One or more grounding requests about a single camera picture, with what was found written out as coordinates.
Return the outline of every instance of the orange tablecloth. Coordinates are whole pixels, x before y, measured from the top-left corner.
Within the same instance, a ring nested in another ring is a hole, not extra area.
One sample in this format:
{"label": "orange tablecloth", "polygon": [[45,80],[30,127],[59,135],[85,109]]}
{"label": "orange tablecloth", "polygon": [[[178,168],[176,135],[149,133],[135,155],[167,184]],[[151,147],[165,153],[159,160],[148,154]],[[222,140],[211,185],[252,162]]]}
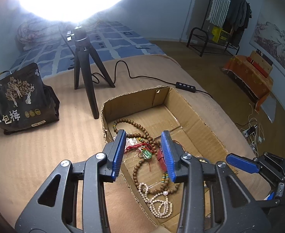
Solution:
{"label": "orange tablecloth", "polygon": [[268,76],[265,78],[251,63],[246,56],[236,55],[224,65],[223,70],[232,71],[239,77],[247,87],[258,98],[255,110],[260,110],[260,105],[270,94],[273,86],[273,79]]}

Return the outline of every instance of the tripod leg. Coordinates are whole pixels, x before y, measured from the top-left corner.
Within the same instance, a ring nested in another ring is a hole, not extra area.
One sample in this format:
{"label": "tripod leg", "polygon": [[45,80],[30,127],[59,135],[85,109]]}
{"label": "tripod leg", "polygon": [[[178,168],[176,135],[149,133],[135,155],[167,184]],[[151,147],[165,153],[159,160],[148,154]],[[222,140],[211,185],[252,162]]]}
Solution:
{"label": "tripod leg", "polygon": [[83,47],[77,51],[78,59],[80,61],[80,66],[82,70],[83,81],[85,85],[85,90],[87,94],[88,101],[91,106],[91,110],[95,119],[99,118],[99,111],[96,102],[94,86],[92,81],[92,72],[90,67],[89,51],[83,50]]}
{"label": "tripod leg", "polygon": [[77,48],[74,52],[74,89],[79,88],[79,77],[80,77],[80,61],[78,58]]}
{"label": "tripod leg", "polygon": [[92,46],[92,44],[89,47],[89,51],[90,51],[90,55],[92,57],[92,59],[95,61],[95,64],[97,65],[97,67],[99,68],[99,70],[101,71],[102,75],[104,76],[105,80],[108,82],[108,84],[110,85],[110,87],[115,88],[114,83],[112,82],[105,66],[103,65],[96,49]]}

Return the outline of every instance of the black bag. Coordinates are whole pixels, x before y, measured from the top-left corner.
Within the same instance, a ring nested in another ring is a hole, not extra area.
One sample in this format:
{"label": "black bag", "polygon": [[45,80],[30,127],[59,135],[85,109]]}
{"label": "black bag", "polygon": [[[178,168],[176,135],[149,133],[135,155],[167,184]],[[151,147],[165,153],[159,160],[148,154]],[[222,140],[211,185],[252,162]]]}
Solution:
{"label": "black bag", "polygon": [[4,134],[57,121],[59,105],[52,87],[43,84],[36,63],[0,80],[0,128]]}

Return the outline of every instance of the mountain painting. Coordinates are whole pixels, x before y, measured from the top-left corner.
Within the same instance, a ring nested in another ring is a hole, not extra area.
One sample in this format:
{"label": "mountain painting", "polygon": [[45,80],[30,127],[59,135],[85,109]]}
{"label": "mountain painting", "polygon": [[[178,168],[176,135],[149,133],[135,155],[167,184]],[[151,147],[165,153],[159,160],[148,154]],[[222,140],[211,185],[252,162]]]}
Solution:
{"label": "mountain painting", "polygon": [[285,69],[285,2],[264,0],[251,42],[257,43]]}

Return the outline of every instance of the silver screw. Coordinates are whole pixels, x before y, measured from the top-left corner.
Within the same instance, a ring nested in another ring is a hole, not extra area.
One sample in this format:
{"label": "silver screw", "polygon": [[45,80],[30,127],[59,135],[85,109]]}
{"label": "silver screw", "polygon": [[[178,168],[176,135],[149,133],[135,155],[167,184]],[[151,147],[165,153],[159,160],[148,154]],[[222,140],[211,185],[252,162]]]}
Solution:
{"label": "silver screw", "polygon": [[182,155],[182,157],[183,157],[184,159],[190,159],[190,158],[192,158],[192,155],[191,155],[190,153],[188,153],[188,152],[185,152],[185,153]]}
{"label": "silver screw", "polygon": [[221,168],[224,168],[224,167],[226,167],[227,164],[223,161],[219,161],[217,165]]}
{"label": "silver screw", "polygon": [[63,161],[61,162],[61,166],[62,166],[62,167],[69,166],[69,164],[70,164],[69,160],[63,160]]}
{"label": "silver screw", "polygon": [[105,156],[106,156],[106,155],[105,155],[104,153],[100,152],[100,153],[97,153],[95,157],[96,157],[97,159],[103,159]]}

